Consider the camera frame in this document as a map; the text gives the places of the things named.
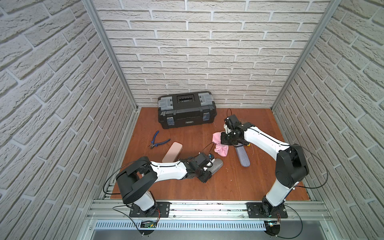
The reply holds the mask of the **pink microfibre cloth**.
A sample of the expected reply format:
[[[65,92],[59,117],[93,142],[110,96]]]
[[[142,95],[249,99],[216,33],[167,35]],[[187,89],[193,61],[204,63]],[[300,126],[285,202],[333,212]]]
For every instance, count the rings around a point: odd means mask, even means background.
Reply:
[[[226,157],[228,155],[229,146],[221,143],[221,132],[214,133],[212,141],[215,144],[215,150],[214,151],[219,156]]]

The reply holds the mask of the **pink eyeglass case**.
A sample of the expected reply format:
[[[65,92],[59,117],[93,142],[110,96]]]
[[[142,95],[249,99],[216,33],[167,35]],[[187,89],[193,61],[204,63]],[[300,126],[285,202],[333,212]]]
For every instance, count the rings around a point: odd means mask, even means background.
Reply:
[[[164,156],[163,163],[173,163],[178,159],[180,152],[183,149],[183,145],[178,142],[173,142],[168,152]]]

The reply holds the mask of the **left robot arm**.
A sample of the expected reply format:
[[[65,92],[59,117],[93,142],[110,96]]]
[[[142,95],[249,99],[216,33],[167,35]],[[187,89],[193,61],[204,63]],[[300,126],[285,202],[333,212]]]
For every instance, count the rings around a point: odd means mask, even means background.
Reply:
[[[157,208],[150,193],[155,183],[193,178],[206,183],[222,166],[221,159],[204,153],[172,163],[157,163],[142,157],[117,174],[116,181],[125,205],[132,204],[151,213]]]

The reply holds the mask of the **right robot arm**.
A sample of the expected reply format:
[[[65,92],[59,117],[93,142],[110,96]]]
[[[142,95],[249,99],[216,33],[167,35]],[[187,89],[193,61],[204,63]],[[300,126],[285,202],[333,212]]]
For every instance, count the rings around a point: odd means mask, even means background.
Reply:
[[[270,191],[263,197],[261,211],[264,215],[270,216],[272,212],[282,207],[293,188],[309,174],[304,150],[300,145],[279,141],[255,126],[245,124],[232,128],[225,126],[222,143],[229,145],[250,143],[276,161],[276,180]]]

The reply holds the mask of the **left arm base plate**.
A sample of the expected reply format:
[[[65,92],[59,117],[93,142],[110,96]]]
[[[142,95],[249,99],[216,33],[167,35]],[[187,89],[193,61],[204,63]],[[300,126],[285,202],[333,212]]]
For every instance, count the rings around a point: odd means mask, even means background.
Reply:
[[[155,202],[155,205],[146,211],[143,211],[138,205],[132,204],[131,218],[167,218],[170,212],[170,202]]]

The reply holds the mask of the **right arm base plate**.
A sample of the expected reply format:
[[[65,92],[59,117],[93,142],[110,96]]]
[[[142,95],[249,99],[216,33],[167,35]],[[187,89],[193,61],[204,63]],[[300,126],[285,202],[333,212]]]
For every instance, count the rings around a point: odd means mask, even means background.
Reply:
[[[247,213],[250,219],[261,218],[281,218],[287,219],[288,214],[284,204],[276,207],[268,202],[248,202],[246,203]]]

